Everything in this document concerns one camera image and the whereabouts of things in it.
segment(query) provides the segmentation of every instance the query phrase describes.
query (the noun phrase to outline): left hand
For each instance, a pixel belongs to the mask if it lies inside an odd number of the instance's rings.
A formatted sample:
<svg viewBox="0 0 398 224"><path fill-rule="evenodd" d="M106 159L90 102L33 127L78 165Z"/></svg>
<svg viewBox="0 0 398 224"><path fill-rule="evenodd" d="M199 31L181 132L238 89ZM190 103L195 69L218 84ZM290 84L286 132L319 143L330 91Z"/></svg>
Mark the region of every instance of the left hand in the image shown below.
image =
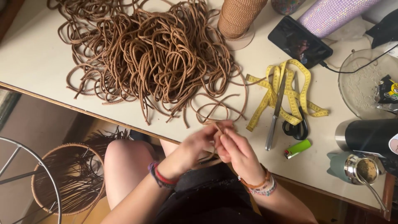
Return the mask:
<svg viewBox="0 0 398 224"><path fill-rule="evenodd" d="M218 126L233 128L231 120L217 122ZM159 173L167 179L176 179L197 164L203 150L220 145L220 135L214 123L188 136L175 151L166 157L159 165Z"/></svg>

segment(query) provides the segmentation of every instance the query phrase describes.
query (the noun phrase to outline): knife handle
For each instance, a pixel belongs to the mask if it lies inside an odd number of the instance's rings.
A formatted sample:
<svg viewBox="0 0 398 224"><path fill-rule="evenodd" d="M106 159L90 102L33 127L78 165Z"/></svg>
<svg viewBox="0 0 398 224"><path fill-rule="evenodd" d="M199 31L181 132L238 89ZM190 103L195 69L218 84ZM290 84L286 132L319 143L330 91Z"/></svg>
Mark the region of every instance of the knife handle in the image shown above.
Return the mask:
<svg viewBox="0 0 398 224"><path fill-rule="evenodd" d="M265 142L265 149L267 151L269 151L271 149L271 146L272 146L272 139L273 139L273 134L275 132L275 125L276 125L276 120L277 119L278 119L277 116L275 116L275 115L272 116L271 127L269 128L267 141Z"/></svg>

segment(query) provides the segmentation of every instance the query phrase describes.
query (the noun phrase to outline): hand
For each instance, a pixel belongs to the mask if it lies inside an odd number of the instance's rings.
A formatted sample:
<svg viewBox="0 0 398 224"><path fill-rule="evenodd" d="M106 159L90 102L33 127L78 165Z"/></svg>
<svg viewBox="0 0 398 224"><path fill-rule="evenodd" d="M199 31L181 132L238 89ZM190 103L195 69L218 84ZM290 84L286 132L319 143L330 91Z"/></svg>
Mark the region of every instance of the hand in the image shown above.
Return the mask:
<svg viewBox="0 0 398 224"><path fill-rule="evenodd" d="M266 173L256 154L245 137L226 128L221 135L221 145L216 147L224 163L232 163L235 172L250 185L258 185L265 179Z"/></svg>
<svg viewBox="0 0 398 224"><path fill-rule="evenodd" d="M222 129L233 127L231 120L217 122ZM202 130L188 136L175 151L166 157L159 165L159 173L168 179L176 179L196 164L203 150L209 150L215 145L221 145L217 127L210 123Z"/></svg>

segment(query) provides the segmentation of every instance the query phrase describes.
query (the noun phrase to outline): metal frame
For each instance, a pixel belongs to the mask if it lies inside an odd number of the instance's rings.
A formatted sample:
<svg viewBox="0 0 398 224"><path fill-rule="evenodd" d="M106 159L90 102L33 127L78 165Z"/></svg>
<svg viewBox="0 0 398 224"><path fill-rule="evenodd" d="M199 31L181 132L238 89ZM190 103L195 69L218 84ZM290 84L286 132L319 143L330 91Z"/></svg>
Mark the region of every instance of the metal frame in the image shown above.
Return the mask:
<svg viewBox="0 0 398 224"><path fill-rule="evenodd" d="M7 167L10 165L10 163L11 163L12 160L15 158L15 156L18 154L18 152L19 152L19 150L20 150L21 148L24 149L24 150L26 150L26 151L28 151L32 156L34 156L34 157L39 161L39 165L41 165L41 166L44 167L44 169L46 170L46 172L48 173L48 175L49 175L49 177L50 177L50 179L51 179L51 182L52 182L53 185L54 185L55 194L57 195L57 201L53 203L53 205L51 206L50 210L53 208L53 206L55 205L55 203L58 203L58 224L61 224L61 218L62 218L61 196L60 196L60 193L59 193L59 189L58 189L58 187L57 187L57 183L55 182L54 178L51 176L50 170L49 170L48 167L44 164L43 160L42 160L33 150L31 150L30 148L24 146L23 144L21 144L21 143L19 143L19 142L17 142L17 141L14 141L14 140L9 139L9 138L4 138L4 137L1 137L1 136L0 136L0 140L4 140L4 141L7 141L7 142L11 142L11 143L17 145L17 148L15 149L14 153L11 155L11 157L8 159L8 161L6 162L6 164L5 164L5 165L3 166L3 168L0 170L0 177L1 177L1 176L3 175L3 173L6 171ZM21 178L24 178L24 177L28 177L28 176L31 176L31 175L34 175L34 174L35 174L35 172L29 172L29 173L26 173L26 174L18 175L18 176L16 176L16 177L11 177L11 178L8 178L8 179L6 179L6 180L0 181L0 185L2 185L2 184L4 184L4 183L11 182L11 181L15 181L15 180L18 180L18 179L21 179Z"/></svg>

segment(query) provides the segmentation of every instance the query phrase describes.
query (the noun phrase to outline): black thermos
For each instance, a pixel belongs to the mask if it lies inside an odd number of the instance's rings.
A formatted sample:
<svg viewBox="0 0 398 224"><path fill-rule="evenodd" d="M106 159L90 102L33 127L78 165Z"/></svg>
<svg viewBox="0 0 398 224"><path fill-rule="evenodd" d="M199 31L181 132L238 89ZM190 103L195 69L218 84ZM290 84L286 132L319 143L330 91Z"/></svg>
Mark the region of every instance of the black thermos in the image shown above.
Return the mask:
<svg viewBox="0 0 398 224"><path fill-rule="evenodd" d="M335 137L343 150L398 160L398 119L345 121Z"/></svg>

